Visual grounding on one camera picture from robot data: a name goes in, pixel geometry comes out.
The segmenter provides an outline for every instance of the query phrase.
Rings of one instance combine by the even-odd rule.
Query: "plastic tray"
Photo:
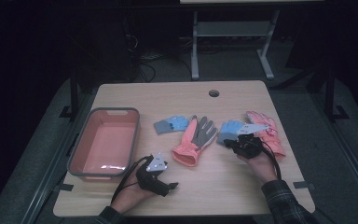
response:
[[[95,108],[89,112],[68,161],[82,179],[111,179],[129,168],[140,130],[135,108]]]

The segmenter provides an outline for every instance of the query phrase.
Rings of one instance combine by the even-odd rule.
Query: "metal frame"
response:
[[[270,21],[198,21],[198,12],[194,12],[193,20],[193,49],[191,52],[191,79],[199,80],[199,60],[197,56],[198,36],[264,36],[266,42],[262,49],[257,50],[257,56],[263,66],[267,79],[274,75],[269,66],[267,51],[274,34],[280,10],[275,10]]]

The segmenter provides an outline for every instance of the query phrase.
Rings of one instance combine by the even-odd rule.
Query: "glove on hand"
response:
[[[270,147],[276,157],[284,157],[284,149],[281,145],[281,140],[278,137],[277,126],[275,120],[268,118],[264,114],[259,114],[254,111],[247,111],[246,115],[253,124],[268,125],[269,128],[257,133],[254,133],[255,137],[259,137],[261,141],[266,143]]]
[[[222,128],[220,128],[220,133],[216,142],[224,146],[225,139],[236,141],[238,139],[237,131],[243,126],[243,124],[243,122],[236,120],[229,120],[228,122],[224,122],[222,124]]]
[[[213,126],[213,121],[203,117],[200,122],[197,117],[191,118],[182,142],[173,149],[173,158],[186,166],[196,166],[200,153],[210,145],[217,134],[217,129]]]
[[[157,134],[184,131],[188,126],[188,120],[183,116],[173,116],[154,123]]]

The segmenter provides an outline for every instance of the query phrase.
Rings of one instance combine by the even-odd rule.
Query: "table top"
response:
[[[210,91],[218,91],[211,97]],[[179,182],[166,197],[156,196],[126,213],[126,216],[215,216],[267,214],[269,209],[261,183],[246,163],[232,150],[213,141],[199,157],[196,167],[173,160],[171,151],[180,144],[183,132],[158,135],[153,123],[175,115],[190,118],[207,116],[220,129],[230,119],[245,120],[245,112],[262,112],[275,119],[286,157],[279,161],[284,179],[297,200],[309,211],[314,203],[308,189],[296,189],[294,182],[304,181],[274,104],[261,81],[214,81],[105,84],[100,87],[92,108],[135,107],[141,115],[141,131],[133,160],[161,152],[168,169],[158,179]],[[54,206],[58,217],[97,216],[110,204],[119,179],[111,182],[85,182],[66,175]]]

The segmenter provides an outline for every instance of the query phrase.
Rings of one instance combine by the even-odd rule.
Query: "sleeve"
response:
[[[118,211],[111,206],[106,206],[104,210],[98,215],[93,224],[126,224],[127,220]]]
[[[313,214],[297,202],[283,180],[269,181],[261,189],[275,223],[319,223]]]

